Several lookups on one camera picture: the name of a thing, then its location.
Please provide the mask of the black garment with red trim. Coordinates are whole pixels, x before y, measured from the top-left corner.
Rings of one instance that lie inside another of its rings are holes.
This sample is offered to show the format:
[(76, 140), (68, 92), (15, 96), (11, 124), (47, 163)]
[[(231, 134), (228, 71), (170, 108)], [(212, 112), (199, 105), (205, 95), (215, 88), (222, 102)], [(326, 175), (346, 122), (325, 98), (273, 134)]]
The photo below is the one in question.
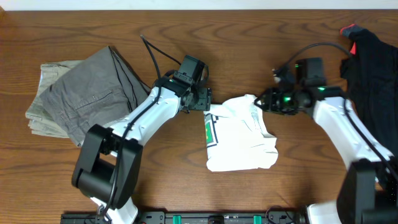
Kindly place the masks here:
[(397, 155), (397, 47), (351, 24), (340, 30), (353, 46), (341, 62), (341, 78), (359, 119), (376, 140)]

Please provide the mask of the folded grey shorts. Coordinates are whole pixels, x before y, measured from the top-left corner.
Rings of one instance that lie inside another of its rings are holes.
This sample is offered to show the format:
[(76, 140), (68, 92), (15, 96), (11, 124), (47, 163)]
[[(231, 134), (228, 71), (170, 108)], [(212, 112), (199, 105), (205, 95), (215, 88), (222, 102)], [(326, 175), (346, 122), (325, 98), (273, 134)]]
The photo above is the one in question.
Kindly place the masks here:
[(67, 71), (40, 94), (44, 110), (81, 146), (95, 124), (108, 127), (135, 110), (150, 88), (110, 46)]

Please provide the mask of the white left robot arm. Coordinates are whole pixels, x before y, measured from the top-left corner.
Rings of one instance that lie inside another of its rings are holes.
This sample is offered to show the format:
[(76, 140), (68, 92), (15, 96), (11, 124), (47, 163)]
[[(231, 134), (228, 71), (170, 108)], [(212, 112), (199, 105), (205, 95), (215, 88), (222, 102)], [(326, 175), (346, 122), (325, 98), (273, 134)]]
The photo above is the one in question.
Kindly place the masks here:
[(98, 205), (82, 222), (134, 223), (138, 209), (131, 196), (144, 146), (179, 111), (208, 111), (210, 104), (211, 89), (164, 77), (132, 113), (108, 128), (92, 126), (72, 174), (72, 185)]

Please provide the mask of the white printed t-shirt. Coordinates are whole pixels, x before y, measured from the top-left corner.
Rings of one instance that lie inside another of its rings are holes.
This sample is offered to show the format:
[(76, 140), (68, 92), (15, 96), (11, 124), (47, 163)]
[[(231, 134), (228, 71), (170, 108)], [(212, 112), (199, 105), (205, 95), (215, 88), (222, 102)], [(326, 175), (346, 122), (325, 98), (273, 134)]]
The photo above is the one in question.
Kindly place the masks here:
[(267, 132), (255, 99), (246, 94), (204, 112), (208, 170), (269, 169), (276, 163), (277, 138)]

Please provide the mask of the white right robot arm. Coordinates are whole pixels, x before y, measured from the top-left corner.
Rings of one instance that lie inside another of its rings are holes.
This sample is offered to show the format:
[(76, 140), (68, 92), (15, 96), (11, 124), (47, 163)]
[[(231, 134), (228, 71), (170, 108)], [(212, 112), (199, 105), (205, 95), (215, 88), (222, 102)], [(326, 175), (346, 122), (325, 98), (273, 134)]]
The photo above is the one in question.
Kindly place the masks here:
[(397, 159), (366, 129), (340, 87), (270, 88), (254, 104), (275, 114), (308, 114), (347, 168), (337, 199), (307, 206), (297, 223), (397, 223)]

